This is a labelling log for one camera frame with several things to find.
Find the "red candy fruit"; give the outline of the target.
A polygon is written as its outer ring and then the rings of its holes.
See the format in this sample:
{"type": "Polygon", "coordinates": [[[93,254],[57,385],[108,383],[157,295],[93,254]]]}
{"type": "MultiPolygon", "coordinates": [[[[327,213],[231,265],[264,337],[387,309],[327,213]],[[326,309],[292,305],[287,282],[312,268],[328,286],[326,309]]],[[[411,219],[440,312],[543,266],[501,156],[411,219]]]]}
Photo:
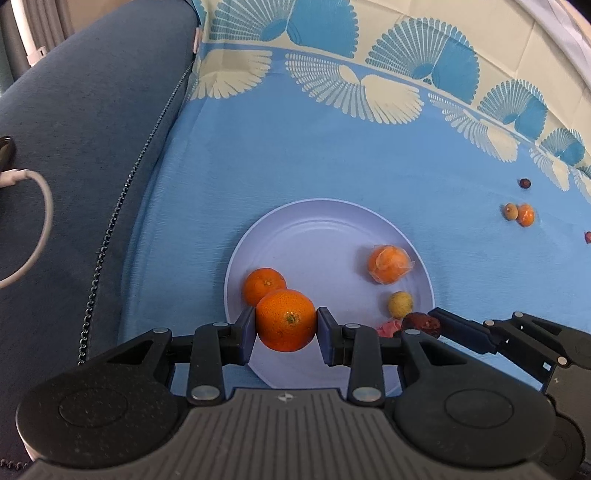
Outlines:
{"type": "Polygon", "coordinates": [[[402,321],[399,319],[390,319],[377,328],[379,336],[383,338],[393,338],[401,330],[402,321]]]}

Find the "yellow longan fruit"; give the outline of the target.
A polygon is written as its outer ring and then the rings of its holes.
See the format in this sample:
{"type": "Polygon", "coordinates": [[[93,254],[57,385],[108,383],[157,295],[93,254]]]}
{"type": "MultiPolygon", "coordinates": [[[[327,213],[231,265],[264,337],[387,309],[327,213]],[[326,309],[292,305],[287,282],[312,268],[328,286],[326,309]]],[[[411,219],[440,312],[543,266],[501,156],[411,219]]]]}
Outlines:
{"type": "Polygon", "coordinates": [[[413,296],[406,291],[393,293],[388,299],[388,311],[394,319],[404,319],[414,311],[413,296]]]}
{"type": "Polygon", "coordinates": [[[503,216],[508,221],[515,221],[519,216],[518,207],[513,203],[507,203],[503,207],[503,216]]]}

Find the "orange mandarin small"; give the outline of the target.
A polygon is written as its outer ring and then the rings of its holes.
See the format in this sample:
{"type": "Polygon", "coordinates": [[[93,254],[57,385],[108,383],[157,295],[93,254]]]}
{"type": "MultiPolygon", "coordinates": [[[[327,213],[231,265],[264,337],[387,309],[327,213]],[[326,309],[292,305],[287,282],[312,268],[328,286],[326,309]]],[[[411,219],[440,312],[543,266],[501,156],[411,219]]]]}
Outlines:
{"type": "Polygon", "coordinates": [[[534,208],[529,204],[521,204],[517,209],[518,215],[516,221],[520,226],[527,228],[534,224],[536,214],[534,208]]]}

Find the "light purple round plate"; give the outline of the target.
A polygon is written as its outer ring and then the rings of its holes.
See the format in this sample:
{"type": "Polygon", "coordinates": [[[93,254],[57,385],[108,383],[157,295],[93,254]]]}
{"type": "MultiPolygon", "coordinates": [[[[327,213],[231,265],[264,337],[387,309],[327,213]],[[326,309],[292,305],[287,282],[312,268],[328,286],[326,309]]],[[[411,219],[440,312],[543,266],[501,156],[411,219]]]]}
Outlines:
{"type": "MultiPolygon", "coordinates": [[[[419,312],[436,305],[427,268],[409,239],[377,213],[345,201],[308,199],[283,205],[245,232],[225,272],[223,299],[229,323],[245,309],[243,282],[259,268],[279,272],[288,288],[328,308],[340,324],[380,327],[390,317],[388,299],[398,291],[410,293],[419,312]],[[411,272],[391,285],[377,283],[368,271],[370,254],[384,245],[404,249],[413,262],[411,272]]],[[[248,366],[228,366],[224,373],[229,389],[345,391],[349,381],[348,368],[325,365],[317,341],[294,353],[279,353],[256,342],[248,366]]]]}

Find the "blue patterned table cloth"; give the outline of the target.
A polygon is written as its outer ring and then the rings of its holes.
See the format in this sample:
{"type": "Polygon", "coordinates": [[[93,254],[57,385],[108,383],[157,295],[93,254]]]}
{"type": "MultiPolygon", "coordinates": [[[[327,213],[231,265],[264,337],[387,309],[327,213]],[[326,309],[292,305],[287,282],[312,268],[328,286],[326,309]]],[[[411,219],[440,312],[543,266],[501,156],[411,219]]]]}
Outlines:
{"type": "Polygon", "coordinates": [[[120,340],[227,321],[236,244],[308,199],[395,225],[437,306],[589,329],[590,45],[558,2],[194,7],[202,40],[135,226],[120,340]]]}

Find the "black smartphone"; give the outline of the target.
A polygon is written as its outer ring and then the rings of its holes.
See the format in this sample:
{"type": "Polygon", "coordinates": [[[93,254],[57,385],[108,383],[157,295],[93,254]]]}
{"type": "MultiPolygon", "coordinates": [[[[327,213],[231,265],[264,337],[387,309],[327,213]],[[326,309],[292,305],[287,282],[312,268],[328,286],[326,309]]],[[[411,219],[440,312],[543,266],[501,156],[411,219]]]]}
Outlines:
{"type": "Polygon", "coordinates": [[[0,138],[0,172],[9,169],[16,152],[16,144],[12,137],[3,136],[0,138]]]}

